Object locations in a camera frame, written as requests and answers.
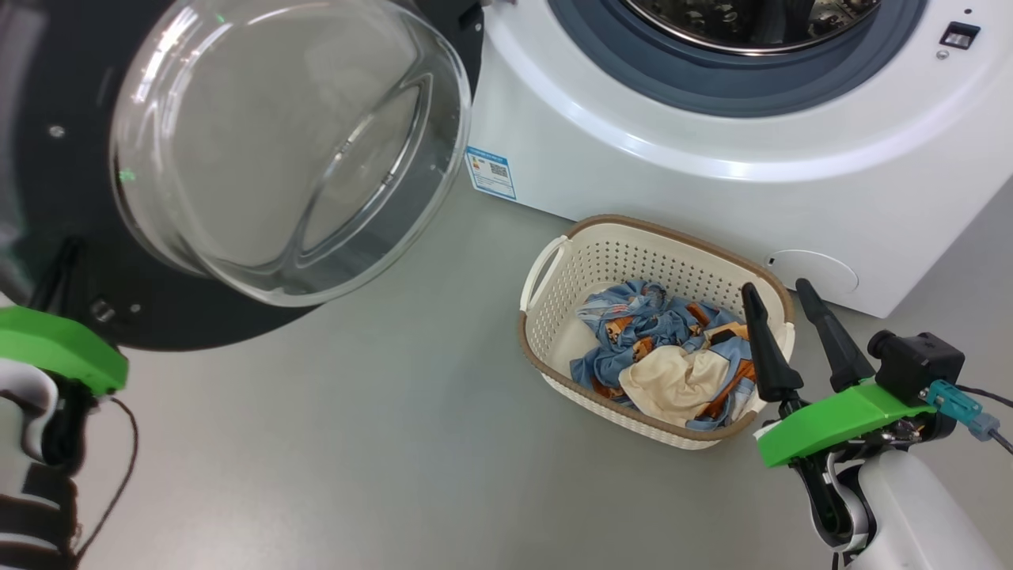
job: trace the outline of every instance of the black strap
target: black strap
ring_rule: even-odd
[[[77,489],[65,473],[42,464],[31,464],[28,468],[21,492],[53,501],[60,505],[60,510],[73,508],[77,498]]]
[[[73,509],[56,510],[53,507],[0,496],[0,533],[24,535],[70,552],[70,539],[74,532]]]
[[[0,544],[0,566],[23,570],[70,570],[74,561],[57,551],[29,545]]]

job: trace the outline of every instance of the basket rim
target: basket rim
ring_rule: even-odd
[[[732,253],[731,251],[723,247],[720,247],[718,245],[715,245],[709,241],[705,241],[703,239],[699,239],[697,237],[693,237],[691,235],[687,235],[685,233],[654,223],[638,220],[636,218],[630,218],[626,216],[619,216],[612,214],[593,216],[580,220],[579,222],[574,224],[564,235],[566,235],[567,238],[572,238],[580,231],[588,229],[589,227],[601,224],[625,225],[628,227],[633,227],[635,229],[648,231],[650,233],[656,233],[665,237],[674,239],[676,241],[682,241],[683,243],[692,245],[694,247],[707,251],[708,253],[717,255],[719,257],[723,257],[739,266],[749,268],[750,270],[757,273],[758,276],[766,280],[770,284],[770,287],[774,289],[774,291],[777,293],[778,298],[781,300],[781,307],[784,312],[785,323],[794,324],[794,318],[795,318],[794,305],[791,303],[791,298],[788,296],[787,289],[785,289],[784,284],[781,282],[780,279],[774,276],[772,272],[767,270],[764,266],[760,265],[759,263],[752,261],[746,257],[743,257],[736,253]],[[560,375],[554,369],[550,368],[548,364],[543,362],[542,359],[538,358],[538,356],[535,355],[535,351],[531,348],[531,344],[528,342],[528,333],[526,327],[527,323],[528,323],[528,314],[524,311],[521,311],[521,318],[518,320],[518,336],[521,342],[521,350],[524,352],[524,355],[528,358],[528,360],[532,363],[532,365],[534,365],[535,369],[538,370],[539,373],[541,373],[546,378],[551,379],[559,386],[567,390],[570,390],[572,392],[575,392],[578,396],[587,400],[591,400],[595,404],[598,404],[599,406],[602,406],[617,414],[625,416],[630,420],[646,424],[652,428],[693,441],[715,441],[715,440],[725,439],[731,437],[732,435],[737,434],[738,432],[746,429],[750,424],[752,424],[757,417],[757,413],[751,410],[746,414],[743,414],[743,417],[735,420],[730,426],[719,428],[714,431],[696,431],[672,425],[668,422],[664,422],[656,418],[652,418],[641,412],[634,412],[629,408],[620,406],[615,402],[609,400],[608,398],[605,398],[604,396],[601,396],[593,391],[590,391],[581,387],[580,385]]]

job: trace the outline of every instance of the screw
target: screw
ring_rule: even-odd
[[[98,299],[91,304],[91,316],[99,323],[108,323],[116,316],[116,312],[109,304],[105,303],[105,300]]]

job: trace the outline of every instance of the basket handle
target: basket handle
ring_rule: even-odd
[[[569,240],[569,237],[565,235],[560,235],[542,249],[542,252],[538,254],[535,258],[535,263],[531,265],[531,270],[528,271],[528,277],[524,279],[524,289],[521,290],[521,311],[527,313],[528,309],[542,297],[542,291],[545,290],[545,279],[542,278],[538,281],[538,290],[535,290],[535,280],[538,279],[538,275],[542,274],[542,269],[545,267],[545,263],[552,257],[552,266],[549,267],[545,274],[549,274],[552,269],[556,267],[556,263],[559,262],[561,255],[557,254],[562,248],[563,244]]]

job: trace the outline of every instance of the cream cloth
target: cream cloth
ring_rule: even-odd
[[[686,427],[707,407],[727,374],[728,360],[719,354],[663,346],[620,373],[619,384],[644,414]]]

